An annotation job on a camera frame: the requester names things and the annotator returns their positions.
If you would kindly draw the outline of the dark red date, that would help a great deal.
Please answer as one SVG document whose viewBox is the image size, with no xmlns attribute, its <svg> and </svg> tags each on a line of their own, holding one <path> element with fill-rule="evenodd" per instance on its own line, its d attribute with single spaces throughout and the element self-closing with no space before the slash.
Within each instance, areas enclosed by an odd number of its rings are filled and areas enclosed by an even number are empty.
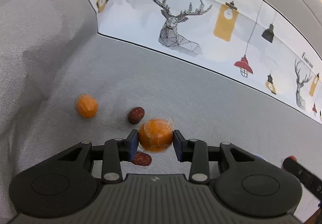
<svg viewBox="0 0 322 224">
<path fill-rule="evenodd" d="M 152 157 L 149 154 L 143 152 L 136 152 L 136 155 L 132 160 L 132 164 L 143 167 L 149 166 L 151 163 Z"/>
<path fill-rule="evenodd" d="M 145 110 L 142 107 L 133 108 L 128 114 L 128 122 L 136 125 L 141 122 L 145 115 Z"/>
</svg>

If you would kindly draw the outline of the orange fruit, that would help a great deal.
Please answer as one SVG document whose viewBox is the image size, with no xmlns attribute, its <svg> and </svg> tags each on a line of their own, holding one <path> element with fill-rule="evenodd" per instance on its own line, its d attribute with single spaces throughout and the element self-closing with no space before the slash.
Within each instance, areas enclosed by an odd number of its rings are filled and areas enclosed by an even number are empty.
<svg viewBox="0 0 322 224">
<path fill-rule="evenodd" d="M 174 120 L 153 118 L 144 122 L 138 130 L 139 143 L 151 153 L 166 151 L 173 142 Z"/>
<path fill-rule="evenodd" d="M 83 94 L 77 99 L 76 109 L 82 118 L 91 119 L 97 114 L 98 103 L 91 95 Z"/>
</svg>

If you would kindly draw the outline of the grey printed sofa cover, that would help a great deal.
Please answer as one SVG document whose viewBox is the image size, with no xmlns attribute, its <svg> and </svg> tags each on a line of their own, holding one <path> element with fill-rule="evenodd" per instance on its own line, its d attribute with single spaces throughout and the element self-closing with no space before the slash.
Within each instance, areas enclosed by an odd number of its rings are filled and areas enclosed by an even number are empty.
<svg viewBox="0 0 322 224">
<path fill-rule="evenodd" d="M 105 142 L 153 118 L 206 142 L 208 183 L 173 142 L 102 181 Z M 1 0 L 1 223 L 303 223 L 291 155 L 321 179 L 320 0 Z"/>
</svg>

